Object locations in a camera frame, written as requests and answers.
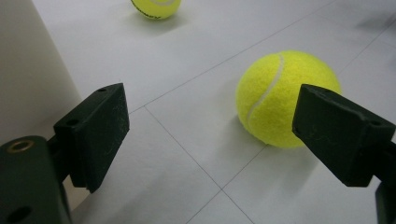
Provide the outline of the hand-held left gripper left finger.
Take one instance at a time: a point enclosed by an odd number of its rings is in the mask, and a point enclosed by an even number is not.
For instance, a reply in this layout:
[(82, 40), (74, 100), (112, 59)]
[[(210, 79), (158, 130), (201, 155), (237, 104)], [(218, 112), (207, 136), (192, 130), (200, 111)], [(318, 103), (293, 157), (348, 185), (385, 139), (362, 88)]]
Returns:
[(74, 187), (95, 192), (130, 130), (124, 86), (93, 92), (53, 129), (49, 150), (58, 178), (70, 177)]

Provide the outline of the yellow tennis ball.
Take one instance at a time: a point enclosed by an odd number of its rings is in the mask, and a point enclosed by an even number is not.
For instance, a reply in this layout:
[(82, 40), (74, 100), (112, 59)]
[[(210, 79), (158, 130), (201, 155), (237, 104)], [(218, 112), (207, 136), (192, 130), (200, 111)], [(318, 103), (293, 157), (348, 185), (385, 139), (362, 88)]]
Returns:
[(164, 20), (177, 12), (181, 0), (131, 0), (131, 2), (146, 18)]
[(267, 145), (301, 147), (304, 143), (292, 132), (292, 120), (303, 84), (341, 91), (330, 66), (309, 53), (285, 50), (257, 60), (241, 76), (235, 92), (243, 127)]

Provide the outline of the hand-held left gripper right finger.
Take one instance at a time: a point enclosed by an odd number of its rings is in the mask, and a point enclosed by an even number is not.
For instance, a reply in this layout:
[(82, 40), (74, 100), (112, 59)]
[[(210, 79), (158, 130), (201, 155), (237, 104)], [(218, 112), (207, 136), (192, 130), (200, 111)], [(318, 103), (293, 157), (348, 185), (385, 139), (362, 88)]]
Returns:
[(300, 88), (292, 131), (346, 186), (396, 188), (396, 125), (319, 86)]

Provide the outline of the white plastic storage bin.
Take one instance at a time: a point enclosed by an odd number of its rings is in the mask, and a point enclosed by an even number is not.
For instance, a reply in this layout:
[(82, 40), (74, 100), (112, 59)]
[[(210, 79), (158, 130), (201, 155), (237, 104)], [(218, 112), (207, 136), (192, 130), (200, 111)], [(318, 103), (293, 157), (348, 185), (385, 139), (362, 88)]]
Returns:
[(80, 103), (32, 0), (0, 0), (0, 146), (52, 126)]

